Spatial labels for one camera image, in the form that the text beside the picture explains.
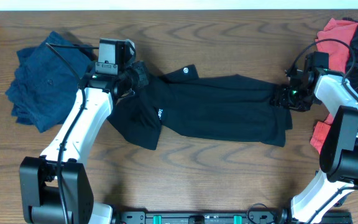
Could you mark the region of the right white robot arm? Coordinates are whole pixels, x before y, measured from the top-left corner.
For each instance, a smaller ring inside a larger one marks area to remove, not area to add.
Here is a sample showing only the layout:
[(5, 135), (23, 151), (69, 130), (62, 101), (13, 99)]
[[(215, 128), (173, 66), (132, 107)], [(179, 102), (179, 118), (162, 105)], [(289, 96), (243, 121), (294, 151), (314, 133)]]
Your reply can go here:
[(358, 190), (358, 94), (343, 73), (327, 68), (303, 71), (286, 94), (291, 100), (321, 101), (334, 120), (319, 154), (319, 171), (274, 222), (320, 223), (331, 207)]

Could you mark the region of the red t-shirt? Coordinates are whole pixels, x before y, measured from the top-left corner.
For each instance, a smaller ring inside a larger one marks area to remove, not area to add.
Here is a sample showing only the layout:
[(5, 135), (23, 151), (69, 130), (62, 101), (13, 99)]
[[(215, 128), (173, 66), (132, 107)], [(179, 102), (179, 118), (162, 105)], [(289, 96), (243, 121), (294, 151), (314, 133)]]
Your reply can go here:
[[(317, 39), (337, 39), (349, 45), (354, 36), (358, 22), (348, 20), (335, 20), (331, 18), (322, 31), (317, 33)], [(349, 59), (349, 50), (337, 42), (323, 42), (317, 44), (317, 50), (329, 54), (329, 68), (345, 73), (346, 63)], [(314, 132), (310, 144), (321, 152), (323, 143), (333, 123), (334, 117), (329, 114), (324, 121), (318, 121), (314, 126)]]

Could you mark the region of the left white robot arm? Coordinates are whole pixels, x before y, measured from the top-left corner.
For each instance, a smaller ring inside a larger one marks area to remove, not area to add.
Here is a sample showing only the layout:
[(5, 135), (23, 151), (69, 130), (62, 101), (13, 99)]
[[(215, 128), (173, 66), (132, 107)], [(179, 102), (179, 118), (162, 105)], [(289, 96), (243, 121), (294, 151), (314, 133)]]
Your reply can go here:
[(94, 201), (85, 171), (98, 132), (118, 99), (149, 83), (138, 61), (127, 68), (96, 62), (79, 80), (76, 100), (53, 141), (39, 157), (20, 165), (22, 209), (27, 223), (114, 223), (112, 206)]

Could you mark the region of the black t-shirt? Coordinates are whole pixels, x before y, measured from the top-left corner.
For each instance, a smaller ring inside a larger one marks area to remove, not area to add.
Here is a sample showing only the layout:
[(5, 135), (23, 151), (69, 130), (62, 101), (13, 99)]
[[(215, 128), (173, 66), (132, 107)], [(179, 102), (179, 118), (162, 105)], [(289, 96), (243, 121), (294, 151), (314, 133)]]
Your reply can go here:
[(289, 110), (274, 107), (273, 83), (241, 75), (201, 78), (194, 65), (150, 76), (122, 99), (108, 121), (132, 144), (154, 150), (162, 127), (182, 136), (285, 145), (293, 127)]

